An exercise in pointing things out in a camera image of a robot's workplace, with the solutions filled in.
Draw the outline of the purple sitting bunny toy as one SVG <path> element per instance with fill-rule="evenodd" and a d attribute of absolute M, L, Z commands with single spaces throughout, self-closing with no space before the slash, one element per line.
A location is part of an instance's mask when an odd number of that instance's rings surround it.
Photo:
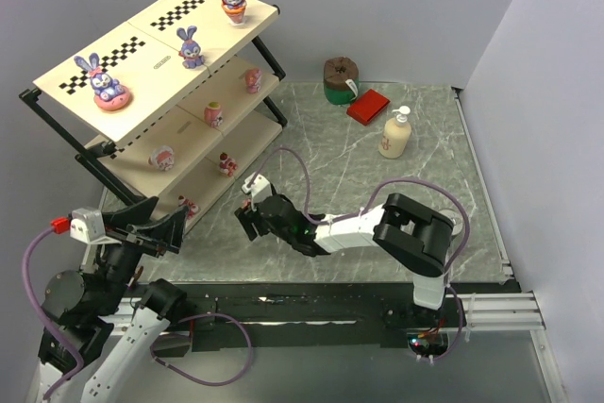
<path fill-rule="evenodd" d="M 183 66 L 187 69 L 194 69 L 204 64 L 201 46 L 193 39 L 197 31 L 196 25 L 190 25 L 187 28 L 179 27 L 176 34 L 182 40 L 179 55 L 183 57 Z"/>

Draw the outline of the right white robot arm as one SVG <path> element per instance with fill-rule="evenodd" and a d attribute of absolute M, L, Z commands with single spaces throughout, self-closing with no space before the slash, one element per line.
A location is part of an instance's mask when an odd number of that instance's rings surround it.
<path fill-rule="evenodd" d="M 283 194 L 247 201 L 235 216 L 249 240 L 273 234 L 308 257 L 378 247 L 412 272 L 415 306 L 437 311 L 443 305 L 445 259 L 455 224 L 401 193 L 391 193 L 383 204 L 340 222 L 325 214 L 307 218 Z"/>

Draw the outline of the strawberry cake toy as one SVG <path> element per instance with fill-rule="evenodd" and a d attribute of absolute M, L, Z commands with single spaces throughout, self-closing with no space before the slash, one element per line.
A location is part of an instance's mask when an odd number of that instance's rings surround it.
<path fill-rule="evenodd" d="M 238 170 L 238 164 L 228 153 L 222 152 L 219 156 L 218 170 L 223 176 L 233 177 Z"/>

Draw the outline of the pink piglet toy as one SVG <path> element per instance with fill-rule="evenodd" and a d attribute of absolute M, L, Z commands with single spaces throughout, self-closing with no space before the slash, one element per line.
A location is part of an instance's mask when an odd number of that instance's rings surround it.
<path fill-rule="evenodd" d="M 248 93 L 257 93 L 261 88 L 262 70 L 261 68 L 251 68 L 244 74 L 246 91 Z"/>

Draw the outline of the red white fish toy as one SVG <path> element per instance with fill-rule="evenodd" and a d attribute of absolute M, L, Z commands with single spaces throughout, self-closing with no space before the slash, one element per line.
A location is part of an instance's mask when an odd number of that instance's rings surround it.
<path fill-rule="evenodd" d="M 177 199 L 180 207 L 185 206 L 188 209 L 187 219 L 191 220 L 200 211 L 199 207 L 189 198 L 180 195 Z"/>

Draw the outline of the pink roll cake toy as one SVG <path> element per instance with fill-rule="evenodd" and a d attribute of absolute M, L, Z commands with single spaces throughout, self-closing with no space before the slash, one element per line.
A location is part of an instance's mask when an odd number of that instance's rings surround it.
<path fill-rule="evenodd" d="M 204 109 L 204 122 L 213 128 L 217 128 L 224 121 L 223 108 L 218 102 L 210 102 Z"/>

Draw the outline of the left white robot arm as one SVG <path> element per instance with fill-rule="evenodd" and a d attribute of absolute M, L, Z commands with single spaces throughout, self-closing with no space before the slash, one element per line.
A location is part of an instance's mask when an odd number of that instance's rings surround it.
<path fill-rule="evenodd" d="M 184 311 L 186 294 L 165 279 L 148 284 L 126 332 L 102 354 L 126 292 L 142 271 L 144 255 L 178 252 L 189 209 L 185 205 L 158 220 L 157 197 L 114 212 L 82 208 L 52 222 L 53 232 L 69 233 L 101 248 L 91 272 L 67 270 L 48 282 L 43 302 L 32 303 L 44 325 L 39 348 L 39 402 L 113 402 L 125 380 L 160 334 Z"/>

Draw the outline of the pink white small toy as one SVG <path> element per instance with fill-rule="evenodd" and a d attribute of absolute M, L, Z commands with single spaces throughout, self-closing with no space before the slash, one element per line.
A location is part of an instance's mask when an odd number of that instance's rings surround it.
<path fill-rule="evenodd" d="M 168 145 L 156 148 L 148 158 L 148 164 L 155 169 L 168 172 L 175 165 L 175 151 Z"/>

